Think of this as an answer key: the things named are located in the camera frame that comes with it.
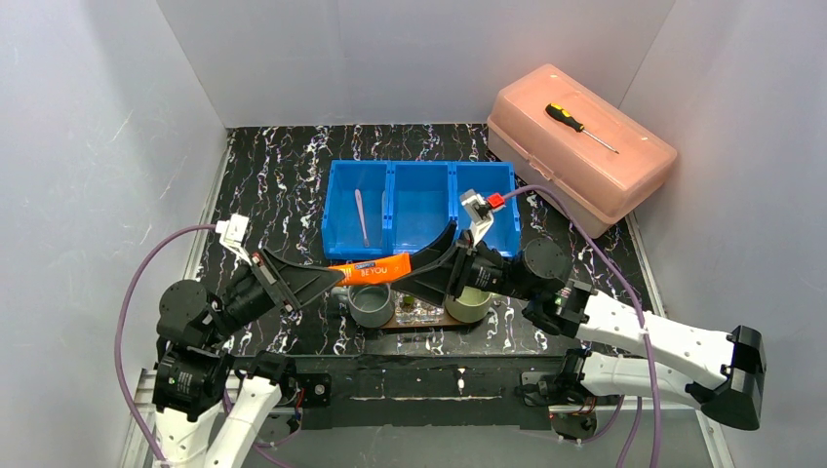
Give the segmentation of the light green ceramic mug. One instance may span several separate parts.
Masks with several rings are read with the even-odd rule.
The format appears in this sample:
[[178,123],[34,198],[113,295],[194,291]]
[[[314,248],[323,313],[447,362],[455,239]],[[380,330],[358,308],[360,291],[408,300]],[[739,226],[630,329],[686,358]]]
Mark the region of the light green ceramic mug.
[[444,307],[457,321],[464,324],[482,320],[490,311],[493,293],[466,287],[457,297],[447,297]]

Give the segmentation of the clear plastic toothbrush holder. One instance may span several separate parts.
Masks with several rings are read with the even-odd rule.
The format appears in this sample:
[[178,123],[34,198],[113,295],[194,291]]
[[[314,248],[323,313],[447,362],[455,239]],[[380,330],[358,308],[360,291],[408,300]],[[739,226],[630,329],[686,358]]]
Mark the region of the clear plastic toothbrush holder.
[[414,311],[406,313],[401,310],[400,303],[402,297],[406,294],[398,294],[396,297],[396,310],[394,316],[397,316],[400,321],[412,321],[416,319],[437,319],[440,316],[446,316],[445,309],[439,306],[434,306],[428,302],[420,300],[416,297]]

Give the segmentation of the orange toothpaste tube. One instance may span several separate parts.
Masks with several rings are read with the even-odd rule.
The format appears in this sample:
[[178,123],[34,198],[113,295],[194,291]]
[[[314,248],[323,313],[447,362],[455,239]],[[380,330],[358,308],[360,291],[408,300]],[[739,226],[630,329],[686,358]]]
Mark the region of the orange toothpaste tube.
[[339,286],[363,286],[393,283],[412,272],[409,253],[399,253],[374,260],[331,266],[344,274]]

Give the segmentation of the grey-blue ceramic mug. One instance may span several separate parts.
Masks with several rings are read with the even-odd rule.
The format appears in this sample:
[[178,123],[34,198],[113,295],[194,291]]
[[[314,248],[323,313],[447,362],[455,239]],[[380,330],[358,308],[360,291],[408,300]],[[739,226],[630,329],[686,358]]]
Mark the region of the grey-blue ceramic mug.
[[388,284],[335,287],[331,295],[344,303],[354,321],[365,328],[380,328],[394,315],[392,290]]

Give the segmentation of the blue three-compartment bin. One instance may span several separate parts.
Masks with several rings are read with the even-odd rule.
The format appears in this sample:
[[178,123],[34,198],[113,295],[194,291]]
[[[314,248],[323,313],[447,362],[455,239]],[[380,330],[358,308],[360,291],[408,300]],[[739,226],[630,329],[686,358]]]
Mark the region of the blue three-compartment bin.
[[[488,197],[515,188],[509,163],[456,161],[332,162],[323,209],[323,252],[330,260],[413,254],[450,220],[470,224],[459,197],[469,189]],[[363,246],[354,190],[363,195],[370,246]]]

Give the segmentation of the yellow-green toothpaste tube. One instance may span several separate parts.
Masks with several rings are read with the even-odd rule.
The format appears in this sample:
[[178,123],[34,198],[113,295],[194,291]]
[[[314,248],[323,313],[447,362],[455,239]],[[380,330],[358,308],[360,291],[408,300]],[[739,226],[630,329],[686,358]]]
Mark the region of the yellow-green toothpaste tube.
[[414,311],[416,299],[412,295],[404,295],[402,297],[400,308],[406,313]]

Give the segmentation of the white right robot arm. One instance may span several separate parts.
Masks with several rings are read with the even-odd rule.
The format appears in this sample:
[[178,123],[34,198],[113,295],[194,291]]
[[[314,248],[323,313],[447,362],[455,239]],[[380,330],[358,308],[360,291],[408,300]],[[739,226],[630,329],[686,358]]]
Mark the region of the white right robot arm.
[[658,398],[700,410],[731,428],[756,431],[767,371],[762,334],[691,327],[629,306],[575,280],[571,257],[548,238],[503,257],[450,222],[414,253],[411,272],[394,290],[433,305],[467,289],[523,300],[522,315],[535,328],[629,352],[620,358],[568,351],[552,392],[583,397]]

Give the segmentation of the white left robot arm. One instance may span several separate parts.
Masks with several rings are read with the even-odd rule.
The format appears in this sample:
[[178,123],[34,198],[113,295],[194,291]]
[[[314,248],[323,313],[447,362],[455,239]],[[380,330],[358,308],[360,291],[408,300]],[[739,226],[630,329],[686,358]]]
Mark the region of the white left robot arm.
[[268,351],[237,370],[223,344],[267,313],[299,311],[344,278],[338,270],[296,264],[263,249],[218,292],[194,280],[165,290],[152,393],[160,465],[240,467],[279,405],[291,409],[290,427],[297,431],[304,404],[327,404],[327,375],[301,373],[294,358]]

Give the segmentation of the oval wooden tray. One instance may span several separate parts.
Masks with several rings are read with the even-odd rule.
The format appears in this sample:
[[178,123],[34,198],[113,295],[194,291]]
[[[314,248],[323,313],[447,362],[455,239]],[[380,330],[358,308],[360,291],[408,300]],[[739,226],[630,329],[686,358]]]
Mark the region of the oval wooden tray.
[[387,323],[379,327],[380,330],[398,331],[413,329],[442,329],[471,326],[471,323],[463,323],[451,316],[440,316],[437,319],[416,319],[412,321],[400,321],[397,316],[392,317]]

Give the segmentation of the pink plastic toolbox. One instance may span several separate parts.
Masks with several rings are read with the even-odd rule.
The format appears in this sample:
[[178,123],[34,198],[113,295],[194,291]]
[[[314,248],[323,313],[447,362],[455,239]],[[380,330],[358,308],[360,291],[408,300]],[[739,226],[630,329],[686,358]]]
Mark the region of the pink plastic toolbox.
[[[549,103],[619,153],[550,118]],[[645,201],[677,161],[675,148],[551,64],[501,89],[487,125],[489,151],[523,182],[552,191],[549,203],[591,238]]]

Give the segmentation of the yellow black screwdriver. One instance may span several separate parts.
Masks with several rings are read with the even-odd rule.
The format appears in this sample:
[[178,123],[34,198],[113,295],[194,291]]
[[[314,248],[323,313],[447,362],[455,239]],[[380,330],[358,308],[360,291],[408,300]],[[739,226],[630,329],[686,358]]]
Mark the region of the yellow black screwdriver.
[[545,113],[553,120],[573,129],[576,133],[583,133],[587,135],[588,137],[592,138],[593,140],[604,146],[609,151],[615,154],[619,153],[619,151],[616,148],[614,148],[604,140],[587,131],[585,129],[585,126],[578,120],[576,120],[563,106],[556,103],[549,103],[545,106]]

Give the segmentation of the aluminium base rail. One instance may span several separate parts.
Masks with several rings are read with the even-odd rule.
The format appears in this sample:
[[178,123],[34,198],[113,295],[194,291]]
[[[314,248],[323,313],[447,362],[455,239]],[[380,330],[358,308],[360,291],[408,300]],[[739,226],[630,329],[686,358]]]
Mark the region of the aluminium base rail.
[[[690,394],[683,391],[683,376],[673,370],[659,368],[657,371],[657,383],[660,396],[660,405],[666,408],[669,405],[680,405],[694,410],[700,410],[701,404]],[[505,397],[506,388],[503,384],[497,384],[493,390],[485,390],[482,387],[482,379],[472,377],[468,372],[461,373],[455,378],[451,378],[449,383],[452,385],[447,390],[439,390],[436,387],[436,379],[434,377],[426,377],[424,380],[414,380],[411,377],[403,379],[405,383],[412,383],[414,389],[403,390],[401,388],[392,390],[390,384],[385,381],[389,374],[382,373],[380,375],[380,384],[378,386],[378,394],[376,396],[355,396],[355,401],[447,401],[447,402],[470,402],[470,401],[491,401],[503,399]],[[628,399],[643,398],[652,400],[650,380],[647,376],[634,377],[632,380],[625,382],[621,379],[620,373],[614,374],[611,380],[604,383],[596,383],[593,385],[592,392],[601,398],[619,397],[621,395]],[[317,395],[313,389],[315,378],[309,374],[303,374],[295,378],[293,383],[287,385],[283,391],[283,397],[290,400],[295,390],[299,387],[310,390],[311,395],[307,398],[307,402],[303,404],[305,408],[315,408],[324,406],[330,402],[328,397]]]

